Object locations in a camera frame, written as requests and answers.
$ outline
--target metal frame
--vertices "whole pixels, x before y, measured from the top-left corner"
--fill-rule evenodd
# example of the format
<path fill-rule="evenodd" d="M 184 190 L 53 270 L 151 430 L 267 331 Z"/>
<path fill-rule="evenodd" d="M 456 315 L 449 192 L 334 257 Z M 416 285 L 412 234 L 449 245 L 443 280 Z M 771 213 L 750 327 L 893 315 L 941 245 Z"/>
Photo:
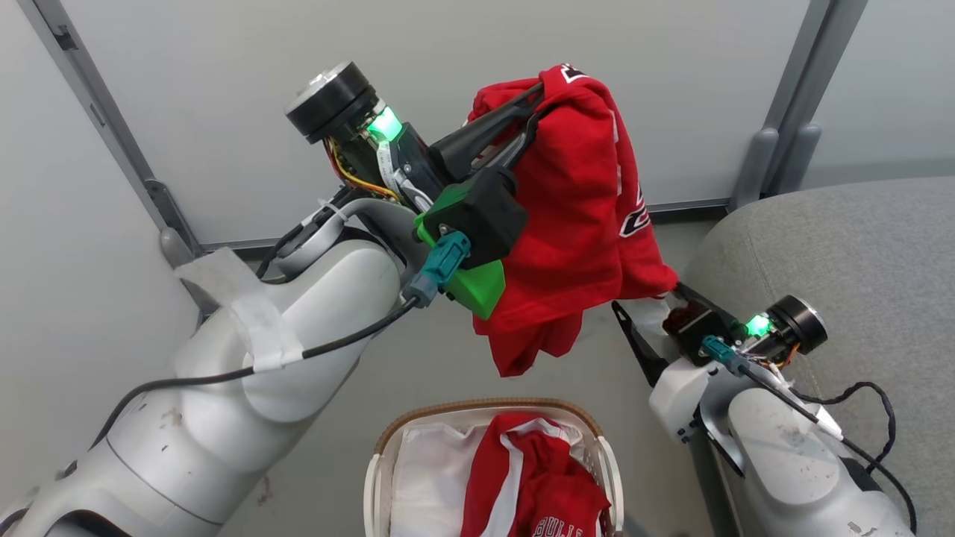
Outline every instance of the metal frame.
<path fill-rule="evenodd" d="M 215 251 L 219 248 L 229 247 L 234 249 L 239 257 L 246 261 L 257 261 L 269 248 L 275 245 L 279 239 L 249 239 L 247 241 L 227 241 L 224 243 L 208 243 L 202 245 L 205 251 Z"/>
<path fill-rule="evenodd" d="M 715 200 L 696 200 L 694 202 L 675 202 L 671 204 L 648 204 L 647 209 L 652 216 L 695 209 L 725 207 L 729 202 L 729 198 L 718 198 Z"/>
<path fill-rule="evenodd" d="M 17 1 L 157 228 L 173 227 L 193 253 L 202 253 L 168 188 L 156 181 L 63 5 L 59 0 Z"/>
<path fill-rule="evenodd" d="M 809 7 L 802 19 L 802 26 L 796 34 L 796 42 L 786 61 L 782 76 L 770 110 L 766 114 L 763 128 L 753 135 L 750 149 L 743 160 L 743 166 L 736 180 L 730 198 L 729 211 L 755 202 L 764 190 L 767 174 L 771 168 L 773 157 L 779 147 L 785 146 L 788 141 L 780 136 L 785 124 L 787 113 L 795 101 L 803 75 L 809 65 L 813 48 L 815 47 L 823 23 L 828 16 L 833 2 L 839 0 L 810 0 Z"/>
<path fill-rule="evenodd" d="M 763 183 L 769 196 L 798 190 L 809 167 L 821 127 L 810 126 L 868 0 L 831 0 L 822 28 L 779 125 L 776 145 Z"/>

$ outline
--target white basket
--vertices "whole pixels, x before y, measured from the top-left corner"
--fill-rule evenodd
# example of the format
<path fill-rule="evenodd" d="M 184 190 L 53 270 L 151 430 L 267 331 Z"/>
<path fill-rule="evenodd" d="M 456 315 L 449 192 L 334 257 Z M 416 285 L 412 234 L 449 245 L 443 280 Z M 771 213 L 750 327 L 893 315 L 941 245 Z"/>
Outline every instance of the white basket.
<path fill-rule="evenodd" d="M 487 425 L 498 414 L 531 412 L 574 427 L 584 437 L 584 467 L 610 500 L 602 517 L 605 537 L 623 535 L 624 486 L 610 444 L 600 427 L 577 406 L 557 400 L 538 398 L 478 399 L 423 408 L 396 419 L 375 446 L 365 474 L 365 535 L 388 537 L 392 518 L 392 479 L 401 439 L 408 427 L 445 423 L 460 430 Z"/>

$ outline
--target floor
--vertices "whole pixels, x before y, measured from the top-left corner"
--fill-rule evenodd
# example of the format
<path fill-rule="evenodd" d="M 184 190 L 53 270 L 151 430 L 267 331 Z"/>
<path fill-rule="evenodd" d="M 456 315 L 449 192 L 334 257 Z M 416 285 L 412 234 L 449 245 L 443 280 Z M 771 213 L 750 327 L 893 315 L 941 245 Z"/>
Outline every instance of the floor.
<path fill-rule="evenodd" d="M 664 260 L 682 268 L 712 226 L 657 226 Z M 307 436 L 222 535 L 362 535 L 365 470 L 392 420 L 455 400 L 530 396 L 572 401 L 600 423 L 623 477 L 627 537 L 711 537 L 690 453 L 665 436 L 647 407 L 649 392 L 607 306 L 586 312 L 570 354 L 542 354 L 524 376 L 502 379 L 470 313 L 438 299 L 375 338 Z"/>

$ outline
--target cable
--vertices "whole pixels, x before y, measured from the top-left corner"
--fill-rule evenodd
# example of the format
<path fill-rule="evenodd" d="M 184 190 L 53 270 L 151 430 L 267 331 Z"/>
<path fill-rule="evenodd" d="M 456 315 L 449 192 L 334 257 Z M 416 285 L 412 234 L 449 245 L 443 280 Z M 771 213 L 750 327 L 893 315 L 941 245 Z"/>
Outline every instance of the cable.
<path fill-rule="evenodd" d="M 359 330 L 356 333 L 346 335 L 345 337 L 336 339 L 334 341 L 330 341 L 329 343 L 326 343 L 324 345 L 319 345 L 318 347 L 305 349 L 304 351 L 302 351 L 302 359 L 309 359 L 319 354 L 330 353 L 331 351 L 336 351 L 338 349 L 341 349 L 342 347 L 348 347 L 352 343 L 361 341 L 362 339 L 365 339 L 369 335 L 374 335 L 375 333 L 381 332 L 382 330 L 388 328 L 388 326 L 391 325 L 394 321 L 404 316 L 405 313 L 407 313 L 408 311 L 411 311 L 414 305 L 417 304 L 418 300 L 419 298 L 417 296 L 412 296 L 408 300 L 406 300 L 405 303 L 402 304 L 400 308 L 396 308 L 395 310 L 392 310 L 391 313 L 382 317 L 381 320 L 370 324 L 369 326 L 363 328 L 362 330 Z"/>
<path fill-rule="evenodd" d="M 302 225 L 297 224 L 288 233 L 283 235 L 282 238 L 279 239 L 274 245 L 272 245 L 271 248 L 268 249 L 268 251 L 265 253 L 265 256 L 262 258 L 262 263 L 259 264 L 259 268 L 255 271 L 255 277 L 259 278 L 260 280 L 265 277 L 265 273 L 268 272 L 268 265 L 272 262 L 272 260 L 275 259 L 275 256 L 278 255 L 279 250 L 288 244 L 288 241 L 295 238 L 295 235 L 301 233 L 302 229 Z"/>
<path fill-rule="evenodd" d="M 371 184 L 366 181 L 362 181 L 358 179 L 355 175 L 349 173 L 349 171 L 345 169 L 345 165 L 342 163 L 342 160 L 338 155 L 338 143 L 335 141 L 332 141 L 329 145 L 331 147 L 330 151 L 331 151 L 332 166 L 335 168 L 335 172 L 338 173 L 340 177 L 342 177 L 346 181 L 349 181 L 358 186 L 361 186 L 362 188 L 365 188 L 366 190 L 370 190 L 377 194 L 381 194 L 382 196 L 387 196 L 394 200 L 398 199 L 398 196 L 394 192 L 389 190 L 388 188 L 385 188 L 384 186 L 378 186 L 377 184 Z"/>
<path fill-rule="evenodd" d="M 895 410 L 892 408 L 892 402 L 889 400 L 889 396 L 885 393 L 885 390 L 883 390 L 878 384 L 876 384 L 875 382 L 869 382 L 869 381 L 857 382 L 853 384 L 852 386 L 850 386 L 849 388 L 847 388 L 846 391 L 842 392 L 842 395 L 838 397 L 833 397 L 831 399 L 820 399 L 818 397 L 806 396 L 792 389 L 790 391 L 793 392 L 794 396 L 799 397 L 800 399 L 806 402 L 811 402 L 811 403 L 816 403 L 821 405 L 834 405 L 834 404 L 839 404 L 845 401 L 846 399 L 851 397 L 855 392 L 861 390 L 862 388 L 871 388 L 877 394 L 879 394 L 879 397 L 882 399 L 882 407 L 885 409 L 885 414 L 889 418 L 889 423 L 888 423 L 889 439 L 885 442 L 885 446 L 882 448 L 881 453 L 879 453 L 879 455 L 876 457 L 876 461 L 882 462 L 885 460 L 886 457 L 888 457 L 889 452 L 892 451 L 892 446 L 895 445 L 896 418 L 895 418 Z M 874 469 L 875 469 L 875 466 L 870 464 L 867 468 L 865 468 L 865 472 L 871 474 L 872 470 Z"/>
<path fill-rule="evenodd" d="M 799 343 L 797 342 L 795 345 L 793 345 L 793 349 L 792 349 L 791 351 L 789 351 L 789 355 L 786 356 L 786 361 L 782 362 L 782 364 L 779 366 L 779 369 L 782 369 L 782 368 L 788 366 L 788 365 L 790 364 L 790 362 L 793 361 L 793 356 L 796 355 L 796 351 L 798 351 L 798 350 L 799 350 Z"/>
<path fill-rule="evenodd" d="M 819 425 L 819 418 L 814 416 L 808 410 L 796 404 L 795 401 L 786 397 L 786 395 L 783 394 L 781 391 L 779 391 L 777 387 L 771 385 L 769 382 L 766 382 L 765 380 L 760 378 L 756 373 L 753 373 L 752 371 L 750 371 L 750 368 L 748 365 L 740 365 L 737 371 L 739 371 L 745 376 L 748 376 L 753 382 L 755 382 L 762 388 L 769 390 L 774 396 L 776 396 L 779 400 L 781 400 L 782 402 L 792 407 L 793 410 L 799 412 L 804 418 L 808 419 L 812 423 L 815 423 L 816 425 Z M 855 445 L 854 443 L 852 443 L 845 437 L 840 438 L 839 441 L 842 442 L 843 445 L 845 445 L 846 447 L 854 451 L 857 455 L 859 455 L 860 457 L 865 459 L 867 462 L 869 462 L 871 466 L 879 470 L 882 473 L 882 475 L 885 476 L 885 478 L 888 479 L 889 482 L 896 487 L 896 490 L 899 491 L 899 494 L 902 496 L 902 500 L 905 502 L 905 509 L 908 511 L 908 527 L 909 529 L 911 529 L 913 534 L 917 534 L 918 532 L 916 531 L 916 529 L 918 528 L 918 522 L 917 522 L 916 514 L 915 514 L 915 503 L 912 502 L 912 497 L 908 495 L 908 491 L 905 490 L 904 486 L 902 486 L 902 482 L 900 482 L 892 474 L 892 472 L 888 470 L 888 468 L 883 466 L 881 462 L 877 461 L 874 457 L 872 457 L 871 455 L 863 451 L 860 447 L 858 447 L 857 445 Z"/>
<path fill-rule="evenodd" d="M 10 514 L 9 517 L 0 521 L 0 536 L 7 533 L 7 530 L 11 528 L 16 522 L 24 517 L 27 514 L 27 508 L 23 507 L 22 509 L 17 509 Z"/>
<path fill-rule="evenodd" d="M 315 357 L 319 354 L 326 354 L 332 351 L 337 351 L 343 347 L 348 347 L 352 343 L 356 343 L 365 339 L 369 335 L 378 333 L 394 321 L 401 318 L 405 313 L 410 311 L 415 304 L 418 302 L 418 297 L 413 296 L 405 301 L 400 308 L 392 310 L 389 314 L 385 315 L 380 320 L 371 323 L 369 326 L 359 330 L 356 333 L 351 333 L 345 337 L 338 338 L 329 343 L 319 345 L 318 347 L 312 347 L 311 349 L 305 349 L 302 351 L 302 359 L 308 359 Z M 129 403 L 135 399 L 137 396 L 145 394 L 146 392 L 152 392 L 154 390 L 162 390 L 165 388 L 181 388 L 186 386 L 207 386 L 209 384 L 220 384 L 222 382 L 228 382 L 230 380 L 238 380 L 239 378 L 245 378 L 246 376 L 255 375 L 255 372 L 251 367 L 243 367 L 236 371 L 229 373 L 223 373 L 221 375 L 213 376 L 195 376 L 191 378 L 165 378 L 163 380 L 153 380 L 151 382 L 146 382 L 145 384 L 140 384 L 136 388 L 126 394 L 120 401 L 119 404 L 113 409 L 113 413 L 106 419 L 106 423 L 103 424 L 103 427 L 99 430 L 99 434 L 96 435 L 96 440 L 93 441 L 93 445 L 90 446 L 90 449 L 96 447 L 103 439 L 106 438 L 106 435 L 109 434 L 110 429 L 113 428 L 113 425 L 116 424 L 119 415 L 122 414 L 122 411 L 126 408 Z"/>
<path fill-rule="evenodd" d="M 128 405 L 130 401 L 135 399 L 137 396 L 145 394 L 146 392 L 152 392 L 154 390 L 162 390 L 164 388 L 219 384 L 221 382 L 228 382 L 229 380 L 236 380 L 238 378 L 250 376 L 254 373 L 255 372 L 252 371 L 251 367 L 243 367 L 242 369 L 231 371 L 229 373 L 223 373 L 222 375 L 194 376 L 191 378 L 164 378 L 163 380 L 152 380 L 150 382 L 146 382 L 145 384 L 140 384 L 119 400 L 119 404 L 113 409 L 113 413 L 106 418 L 106 423 L 104 423 L 102 429 L 99 430 L 99 434 L 96 435 L 96 440 L 93 440 L 93 445 L 90 446 L 90 449 L 96 447 L 98 443 L 106 438 L 106 435 L 110 432 L 110 429 L 113 428 L 113 425 L 116 423 L 117 419 L 119 419 L 119 415 L 122 414 L 122 411 L 126 408 L 126 405 Z"/>

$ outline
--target gray cushion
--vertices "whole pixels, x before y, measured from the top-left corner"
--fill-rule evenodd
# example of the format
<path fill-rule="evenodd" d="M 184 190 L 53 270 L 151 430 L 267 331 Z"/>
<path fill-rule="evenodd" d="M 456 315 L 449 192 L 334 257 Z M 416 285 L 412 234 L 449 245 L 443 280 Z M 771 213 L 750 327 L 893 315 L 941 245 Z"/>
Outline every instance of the gray cushion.
<path fill-rule="evenodd" d="M 820 188 L 748 205 L 717 225 L 683 280 L 741 319 L 787 293 L 812 304 L 829 342 L 786 373 L 822 397 L 859 380 L 882 386 L 898 420 L 886 465 L 915 499 L 919 535 L 955 535 L 955 180 Z M 847 438 L 881 451 L 886 419 L 875 394 L 859 392 L 833 415 Z M 877 481 L 902 508 L 892 485 Z"/>

